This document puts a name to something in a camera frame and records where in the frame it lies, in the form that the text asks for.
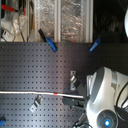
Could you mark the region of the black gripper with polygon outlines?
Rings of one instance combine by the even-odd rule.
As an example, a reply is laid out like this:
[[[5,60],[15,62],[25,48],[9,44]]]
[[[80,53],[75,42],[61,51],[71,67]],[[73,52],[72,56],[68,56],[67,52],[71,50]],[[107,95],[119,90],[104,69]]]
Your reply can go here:
[[[89,99],[88,94],[87,94],[87,88],[84,87],[78,79],[75,80],[74,86],[76,87],[79,93],[83,93],[83,97],[85,101],[87,102]],[[68,105],[72,107],[83,107],[84,106],[84,101],[82,99],[77,99],[77,98],[64,97],[62,99],[62,103],[64,105]]]

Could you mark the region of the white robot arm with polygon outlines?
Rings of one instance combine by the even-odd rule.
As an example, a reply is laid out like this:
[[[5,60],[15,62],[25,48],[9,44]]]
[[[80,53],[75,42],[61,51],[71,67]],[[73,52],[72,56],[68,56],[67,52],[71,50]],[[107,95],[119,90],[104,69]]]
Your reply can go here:
[[[119,111],[128,106],[128,75],[101,67],[86,80],[82,85],[72,75],[70,81],[82,98],[62,99],[64,105],[85,110],[72,128],[117,128]]]

